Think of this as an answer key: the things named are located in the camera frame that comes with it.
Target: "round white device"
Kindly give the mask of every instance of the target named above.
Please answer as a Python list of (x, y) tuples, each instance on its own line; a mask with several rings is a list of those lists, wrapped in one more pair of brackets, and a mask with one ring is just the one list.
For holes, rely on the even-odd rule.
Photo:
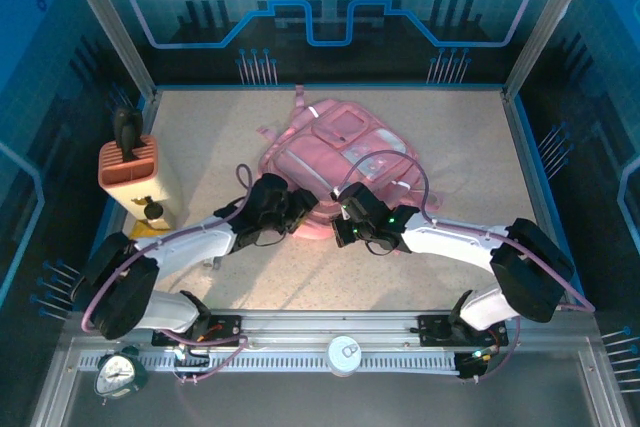
[(329, 342), (327, 348), (327, 363), (331, 372), (338, 377), (353, 374), (362, 361), (362, 350), (358, 343), (346, 335), (336, 337)]

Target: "pink backpack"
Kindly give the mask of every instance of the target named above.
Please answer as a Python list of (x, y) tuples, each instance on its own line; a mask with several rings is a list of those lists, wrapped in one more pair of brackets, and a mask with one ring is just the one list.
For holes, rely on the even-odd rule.
[[(290, 189), (310, 190), (320, 201), (294, 236), (326, 239), (333, 235), (331, 219), (341, 215), (330, 197), (358, 159), (369, 152), (391, 149), (414, 159), (418, 154), (384, 122), (356, 102), (323, 100), (305, 106), (302, 86), (296, 86), (296, 106), (290, 127), (277, 139), (258, 129), (273, 144), (262, 156), (260, 174), (283, 177)], [(399, 203), (417, 206), (422, 179), (407, 159), (392, 154), (373, 156), (361, 163), (349, 183), (362, 182), (390, 208)]]

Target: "enclosure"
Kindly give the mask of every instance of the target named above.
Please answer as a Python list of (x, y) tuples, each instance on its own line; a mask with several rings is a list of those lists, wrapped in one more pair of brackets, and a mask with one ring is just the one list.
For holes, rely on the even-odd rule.
[[(635, 425), (640, 0), (0, 8), (2, 425)], [(283, 132), (297, 95), (357, 102), (390, 125), (415, 148), (438, 216), (534, 220), (575, 264), (571, 285), (595, 314), (523, 320), (513, 359), (486, 383), (411, 373), (394, 363), (460, 352), (416, 344), (417, 316), (449, 312), (489, 273), (446, 256), (265, 235), (274, 245), (185, 265), (156, 286), (242, 317), (250, 348), (228, 372), (180, 385), (173, 352), (152, 346), (150, 331), (117, 342), (82, 332), (82, 314), (56, 290), (67, 279), (50, 274), (82, 270), (106, 236), (134, 229), (97, 181), (116, 109), (142, 112), (179, 181), (186, 226), (245, 193), (236, 165), (258, 174), (270, 143), (258, 131)], [(515, 321), (506, 327), (513, 340)], [(313, 367), (336, 335), (358, 338), (363, 372)], [(130, 344), (148, 385), (103, 406), (98, 360)]]

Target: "alarm clock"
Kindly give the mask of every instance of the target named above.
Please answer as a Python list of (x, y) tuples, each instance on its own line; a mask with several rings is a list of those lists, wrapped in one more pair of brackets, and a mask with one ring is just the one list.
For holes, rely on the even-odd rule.
[(120, 399), (142, 389), (147, 380), (147, 371), (138, 360), (138, 349), (125, 347), (100, 359), (94, 390), (105, 399)]

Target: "speckled tabletop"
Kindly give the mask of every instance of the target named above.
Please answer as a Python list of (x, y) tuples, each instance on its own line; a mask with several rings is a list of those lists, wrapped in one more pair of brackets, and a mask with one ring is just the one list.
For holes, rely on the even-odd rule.
[[(498, 91), (306, 93), (308, 101), (324, 98), (361, 103), (415, 146), (443, 198), (438, 215), (485, 225), (533, 219)], [(163, 93), (152, 133), (182, 183), (183, 223), (243, 194), (236, 165), (255, 171), (268, 146), (256, 129), (282, 131), (293, 100), (293, 91)], [(190, 290), (212, 308), (423, 310), (451, 308), (465, 290), (490, 281), (487, 272), (444, 257), (375, 257), (362, 243), (338, 249), (334, 240), (287, 238), (227, 256), (219, 271), (185, 266), (157, 288)]]

